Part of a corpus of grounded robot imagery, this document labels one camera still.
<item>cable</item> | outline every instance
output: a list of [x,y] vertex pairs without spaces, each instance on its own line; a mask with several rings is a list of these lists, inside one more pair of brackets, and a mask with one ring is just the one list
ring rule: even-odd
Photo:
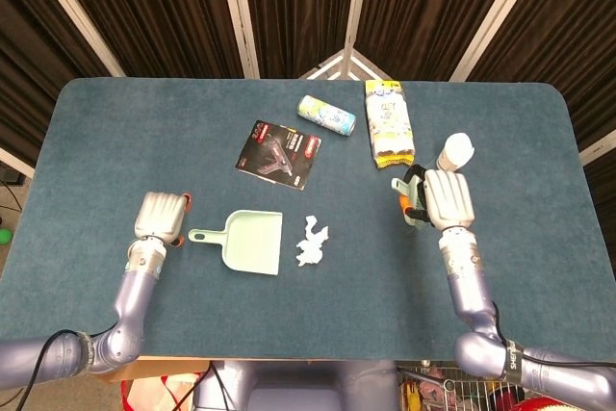
[[192,392],[194,392],[194,389],[196,389],[196,387],[203,381],[203,379],[205,379],[205,377],[207,377],[207,375],[210,373],[210,369],[212,368],[213,363],[210,362],[210,366],[208,367],[207,371],[204,372],[201,377],[199,377],[197,379],[197,381],[193,384],[193,386],[191,387],[191,389],[182,397],[182,399],[180,399],[178,401],[178,403],[175,405],[175,407],[171,410],[171,411],[178,411],[180,409],[180,407],[182,406],[182,403],[184,401],[186,401],[186,399],[191,395]]
[[494,305],[494,309],[497,312],[497,314],[494,316],[494,324],[496,325],[496,328],[497,328],[497,334],[499,335],[499,339],[502,342],[502,346],[507,347],[507,340],[502,335],[502,331],[501,331],[501,310],[499,310],[499,306],[494,300],[492,301],[492,304]]
[[9,193],[11,194],[11,196],[13,197],[15,202],[17,203],[17,207],[19,208],[19,212],[21,212],[22,211],[21,204],[19,203],[19,199],[17,199],[17,196],[15,196],[15,193],[13,193],[13,190],[11,190],[11,188],[9,188],[9,185],[4,180],[0,179],[0,183],[2,183],[2,185],[4,185],[7,188],[7,190],[9,190]]
[[[494,304],[494,308],[497,311],[497,314],[495,316],[497,333],[499,334],[502,344],[505,347],[507,347],[506,338],[502,335],[502,332],[501,332],[501,312],[499,311],[499,306],[494,301],[492,303]],[[540,360],[539,358],[534,358],[532,356],[528,356],[525,354],[522,354],[522,357],[525,360],[532,361],[534,363],[537,363],[538,365],[545,365],[545,366],[561,366],[563,368],[596,368],[596,367],[601,368],[603,367],[603,368],[615,368],[616,369],[616,363],[611,363],[609,361],[550,361],[550,360]]]
[[35,369],[32,371],[32,375],[30,376],[30,382],[28,382],[26,390],[21,396],[21,400],[19,401],[19,404],[17,405],[17,408],[15,409],[15,411],[21,411],[23,409],[24,404],[26,404],[26,399],[28,399],[28,396],[30,395],[32,388],[35,385],[35,381],[37,380],[37,374],[39,373],[40,364],[42,363],[42,360],[45,357],[45,353],[47,352],[49,347],[53,344],[53,342],[56,339],[58,339],[60,336],[62,336],[63,334],[73,334],[74,336],[78,336],[78,334],[75,331],[71,331],[70,329],[61,329],[59,331],[54,332],[51,336],[49,336],[49,339],[45,341],[42,348],[40,349],[40,354],[38,355],[38,360],[35,365]]
[[216,376],[216,379],[218,381],[218,385],[220,387],[220,392],[222,393],[222,400],[224,401],[224,409],[226,411],[230,411],[229,410],[229,403],[227,403],[227,397],[225,394],[225,388],[224,388],[224,384],[222,383],[222,379],[220,378],[220,374],[218,374],[218,370],[216,369],[216,366],[214,366],[213,363],[211,363],[212,365],[212,371],[214,371],[214,375]]
[[19,209],[15,209],[14,207],[9,207],[9,206],[2,206],[2,205],[0,205],[0,208],[2,208],[2,209],[9,209],[10,211],[21,212]]
[[4,403],[0,403],[0,408],[4,408],[7,404],[12,403],[17,397],[19,397],[19,394],[21,394],[21,392],[23,392],[23,389],[19,389],[17,393],[10,397],[7,401],[5,401]]
[[97,332],[96,334],[89,334],[90,337],[94,338],[94,337],[98,337],[101,334],[105,334],[107,331],[111,331],[113,328],[116,327],[117,322],[115,322],[114,324],[112,324],[111,326],[109,326],[107,329],[105,329],[104,331],[100,331]]
[[564,368],[616,368],[616,363],[611,363],[609,361],[550,361],[540,360],[539,358],[534,358],[524,354],[522,354],[522,357],[525,360],[533,361],[540,365],[546,366],[562,366]]

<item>product box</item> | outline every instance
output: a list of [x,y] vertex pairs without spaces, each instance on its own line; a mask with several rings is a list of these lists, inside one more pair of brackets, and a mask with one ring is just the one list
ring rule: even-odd
[[415,160],[415,144],[400,82],[366,81],[366,116],[376,166],[411,166]]
[[257,120],[236,168],[273,183],[303,190],[321,139]]

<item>dustpan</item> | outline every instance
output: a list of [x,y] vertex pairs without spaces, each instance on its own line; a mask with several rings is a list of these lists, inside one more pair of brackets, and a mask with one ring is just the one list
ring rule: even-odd
[[195,243],[222,246],[222,261],[231,270],[278,274],[282,214],[280,212],[235,211],[223,231],[189,232]]

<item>table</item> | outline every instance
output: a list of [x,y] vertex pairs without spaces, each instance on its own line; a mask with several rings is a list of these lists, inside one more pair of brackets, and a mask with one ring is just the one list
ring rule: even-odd
[[[451,359],[453,314],[438,233],[403,221],[374,166],[361,82],[76,80],[59,97],[0,282],[0,339],[96,332],[113,302],[147,191],[190,192],[191,228],[237,209],[284,214],[276,277],[229,270],[217,246],[171,249],[144,355]],[[502,330],[525,346],[615,359],[616,285],[565,103],[543,84],[403,83],[417,161],[467,132],[462,171]],[[346,138],[295,113],[311,94],[358,117]],[[257,119],[322,138],[303,192],[234,169]],[[299,268],[305,217],[328,225],[317,266]]]

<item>orange object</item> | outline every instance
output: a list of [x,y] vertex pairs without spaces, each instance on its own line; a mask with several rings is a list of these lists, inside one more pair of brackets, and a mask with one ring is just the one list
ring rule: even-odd
[[191,207],[193,206],[193,197],[190,193],[182,193],[184,197],[186,197],[186,206],[184,206],[184,212],[187,214],[191,211]]
[[413,206],[411,206],[411,199],[408,196],[400,195],[400,209],[402,209],[402,213],[405,215],[407,211],[413,209]]
[[178,236],[171,245],[173,247],[182,247],[184,245],[184,235]]

